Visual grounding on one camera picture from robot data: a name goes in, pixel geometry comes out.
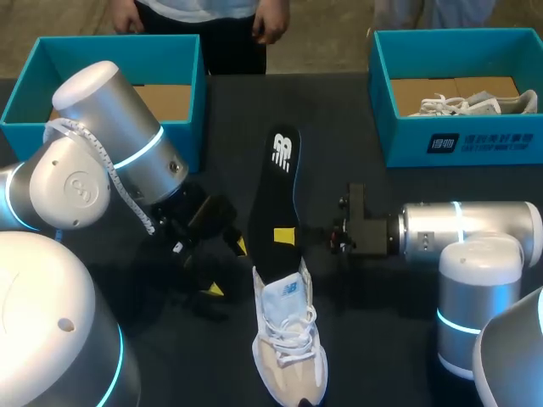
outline concrete floor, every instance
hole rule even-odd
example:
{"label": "concrete floor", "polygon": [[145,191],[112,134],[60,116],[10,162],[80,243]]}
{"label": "concrete floor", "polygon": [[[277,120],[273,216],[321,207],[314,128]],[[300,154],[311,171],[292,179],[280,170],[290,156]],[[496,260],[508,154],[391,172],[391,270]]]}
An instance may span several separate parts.
{"label": "concrete floor", "polygon": [[[270,73],[367,67],[373,0],[291,2],[291,28],[269,50]],[[106,5],[107,0],[0,0],[0,78],[19,74],[38,36],[112,32]],[[543,36],[543,0],[499,0],[490,25],[534,27]]]}

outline person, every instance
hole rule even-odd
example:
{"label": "person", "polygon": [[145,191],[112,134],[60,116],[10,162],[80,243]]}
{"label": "person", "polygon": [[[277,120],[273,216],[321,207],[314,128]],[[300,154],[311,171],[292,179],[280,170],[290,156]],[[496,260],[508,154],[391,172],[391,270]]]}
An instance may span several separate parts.
{"label": "person", "polygon": [[109,0],[120,34],[199,34],[211,75],[265,74],[266,46],[288,29],[289,0]]}
{"label": "person", "polygon": [[496,0],[375,0],[373,29],[480,27]]}

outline white sneaker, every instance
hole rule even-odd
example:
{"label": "white sneaker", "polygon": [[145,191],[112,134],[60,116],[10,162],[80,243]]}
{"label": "white sneaker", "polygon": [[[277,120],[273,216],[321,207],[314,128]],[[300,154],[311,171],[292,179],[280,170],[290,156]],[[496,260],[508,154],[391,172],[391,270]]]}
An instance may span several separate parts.
{"label": "white sneaker", "polygon": [[299,272],[264,285],[253,268],[258,333],[253,356],[262,381],[282,406],[302,399],[318,405],[326,392],[328,365],[316,329],[311,276]]}
{"label": "white sneaker", "polygon": [[477,93],[468,99],[445,99],[445,96],[439,94],[436,96],[439,99],[423,99],[419,113],[411,116],[537,113],[537,94],[531,90],[516,98],[496,98],[488,92]]}

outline table surface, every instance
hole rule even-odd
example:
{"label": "table surface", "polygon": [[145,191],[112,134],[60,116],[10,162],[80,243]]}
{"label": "table surface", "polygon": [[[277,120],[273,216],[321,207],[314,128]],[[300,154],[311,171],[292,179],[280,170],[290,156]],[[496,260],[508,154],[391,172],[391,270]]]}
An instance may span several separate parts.
{"label": "table surface", "polygon": [[[0,107],[13,85],[0,81]],[[331,224],[351,181],[367,185],[374,214],[420,201],[521,200],[543,208],[543,189],[533,182],[543,177],[543,166],[386,169],[365,74],[212,77],[205,168],[193,179],[232,200],[242,230],[266,133],[278,122],[296,125],[302,134],[296,200],[300,218],[310,225]],[[12,162],[3,137],[0,142],[0,162]],[[167,266],[118,198],[97,224],[66,233],[64,244],[87,265],[124,321],[141,370],[142,407],[274,405],[251,354],[251,293],[227,307],[229,318],[222,323],[195,317],[160,285],[144,290],[143,308],[136,312],[137,296],[126,289],[135,270],[153,276]],[[218,245],[209,245],[219,253]],[[479,405],[473,384],[451,378],[435,361],[437,272],[409,270],[401,259],[366,261],[349,280],[346,308],[338,309],[330,283],[337,278],[335,259],[314,248],[306,260],[329,363],[326,406]],[[524,273],[523,293],[543,285],[542,269]]]}

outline shoe tongue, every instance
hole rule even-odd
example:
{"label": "shoe tongue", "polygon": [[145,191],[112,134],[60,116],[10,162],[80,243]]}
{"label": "shoe tongue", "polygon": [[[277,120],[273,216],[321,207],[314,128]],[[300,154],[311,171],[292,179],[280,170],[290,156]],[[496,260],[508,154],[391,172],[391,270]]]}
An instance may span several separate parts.
{"label": "shoe tongue", "polygon": [[485,100],[470,106],[464,114],[501,114],[500,104],[495,98]]}
{"label": "shoe tongue", "polygon": [[268,284],[262,290],[262,308],[264,316],[275,326],[290,316],[307,316],[307,297],[300,273]]}
{"label": "shoe tongue", "polygon": [[495,98],[493,95],[488,93],[487,91],[482,91],[479,93],[474,94],[473,96],[467,98],[467,103],[470,106],[474,106],[474,104],[484,102],[485,100]]}

